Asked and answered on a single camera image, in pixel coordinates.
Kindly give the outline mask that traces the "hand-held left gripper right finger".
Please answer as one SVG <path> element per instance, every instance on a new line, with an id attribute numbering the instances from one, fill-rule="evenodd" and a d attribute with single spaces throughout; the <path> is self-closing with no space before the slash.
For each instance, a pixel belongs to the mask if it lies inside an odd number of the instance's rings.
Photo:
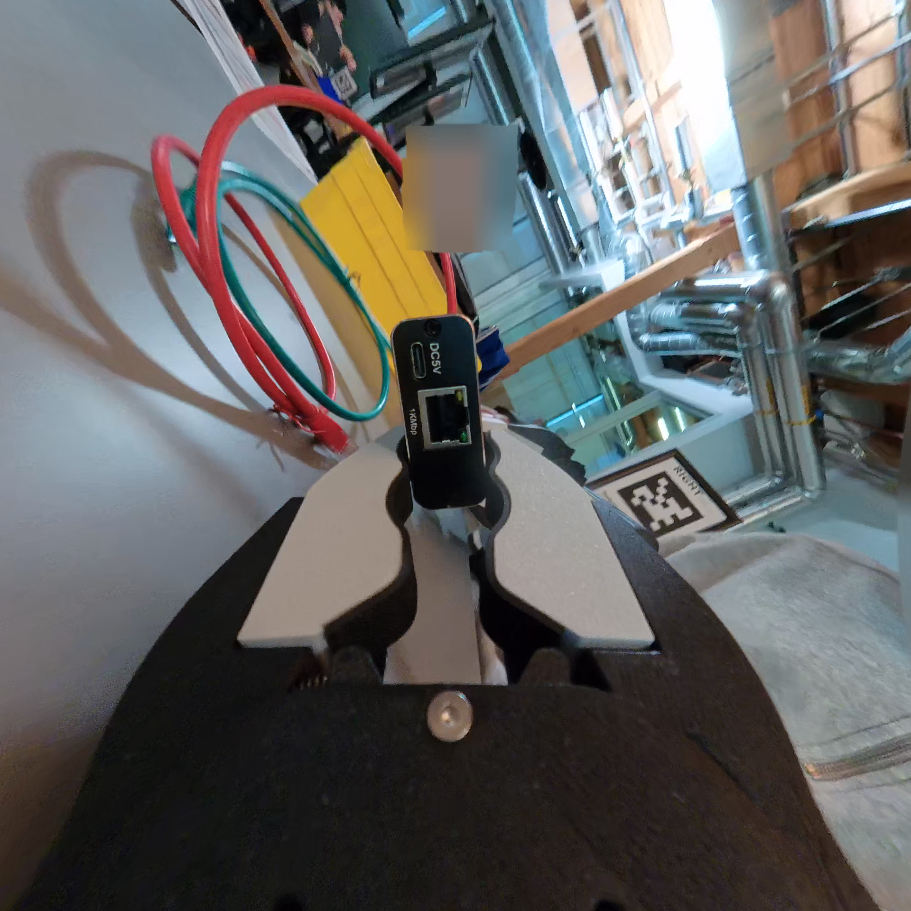
<path id="1" fill-rule="evenodd" d="M 492 583 L 583 648 L 644 651 L 655 635 L 594 499 L 512 431 L 492 428 L 504 513 L 489 541 Z"/>

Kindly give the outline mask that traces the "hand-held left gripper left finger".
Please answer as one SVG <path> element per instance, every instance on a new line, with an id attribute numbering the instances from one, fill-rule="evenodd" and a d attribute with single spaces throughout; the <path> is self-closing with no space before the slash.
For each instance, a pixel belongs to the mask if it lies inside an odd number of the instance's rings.
<path id="1" fill-rule="evenodd" d="M 402 438 L 380 438 L 305 495 L 238 633 L 246 648 L 386 651 L 416 617 Z"/>

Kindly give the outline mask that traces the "black ethernet splitter box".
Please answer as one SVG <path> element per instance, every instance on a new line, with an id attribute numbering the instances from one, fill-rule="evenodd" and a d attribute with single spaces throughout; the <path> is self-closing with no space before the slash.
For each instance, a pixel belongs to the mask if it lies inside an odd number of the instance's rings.
<path id="1" fill-rule="evenodd" d="M 415 501 L 475 507 L 488 482 L 473 325 L 459 313 L 407 319 L 391 334 Z"/>

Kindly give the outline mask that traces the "large yellow plastic bin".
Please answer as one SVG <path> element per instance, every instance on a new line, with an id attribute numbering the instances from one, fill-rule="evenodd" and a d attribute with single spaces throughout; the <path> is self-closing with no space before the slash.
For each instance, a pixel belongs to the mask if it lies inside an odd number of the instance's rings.
<path id="1" fill-rule="evenodd" d="M 426 253 L 406 248 L 401 204 L 365 139 L 300 205 L 387 334 L 405 319 L 447 314 L 444 281 Z"/>

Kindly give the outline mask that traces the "blue plastic bin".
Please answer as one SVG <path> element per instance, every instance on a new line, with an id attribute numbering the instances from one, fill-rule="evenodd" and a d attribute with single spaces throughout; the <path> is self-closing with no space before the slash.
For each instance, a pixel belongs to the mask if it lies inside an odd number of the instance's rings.
<path id="1" fill-rule="evenodd" d="M 479 389 L 483 392 L 509 365 L 510 358 L 496 326 L 479 329 L 475 338 L 475 351 L 479 362 Z"/>

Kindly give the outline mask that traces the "wooden beam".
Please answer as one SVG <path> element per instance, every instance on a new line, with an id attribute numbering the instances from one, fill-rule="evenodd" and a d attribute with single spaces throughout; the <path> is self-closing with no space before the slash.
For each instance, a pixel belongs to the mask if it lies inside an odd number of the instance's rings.
<path id="1" fill-rule="evenodd" d="M 512 377 L 535 360 L 669 289 L 674 283 L 694 277 L 739 249 L 740 242 L 735 222 L 728 218 L 712 234 L 688 244 L 620 286 L 599 294 L 542 328 L 536 329 L 530 335 L 508 345 L 506 353 L 509 364 L 499 377 Z"/>

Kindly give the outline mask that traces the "person's grey hoodie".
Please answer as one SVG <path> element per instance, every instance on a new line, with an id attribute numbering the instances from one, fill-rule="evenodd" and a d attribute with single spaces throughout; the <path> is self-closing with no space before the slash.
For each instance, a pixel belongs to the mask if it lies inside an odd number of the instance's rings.
<path id="1" fill-rule="evenodd" d="M 910 907 L 910 656 L 899 576 L 801 534 L 688 535 L 661 554 L 769 691 L 805 780 L 882 909 Z"/>

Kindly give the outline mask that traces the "shiny metal ducts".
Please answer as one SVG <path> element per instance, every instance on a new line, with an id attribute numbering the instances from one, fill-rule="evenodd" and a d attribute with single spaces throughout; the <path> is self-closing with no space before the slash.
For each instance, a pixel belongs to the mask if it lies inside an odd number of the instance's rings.
<path id="1" fill-rule="evenodd" d="M 826 474 L 772 171 L 734 188 L 732 202 L 744 263 L 757 270 L 681 279 L 624 319 L 644 354 L 739 357 L 761 474 L 724 497 L 750 525 L 816 499 Z"/>

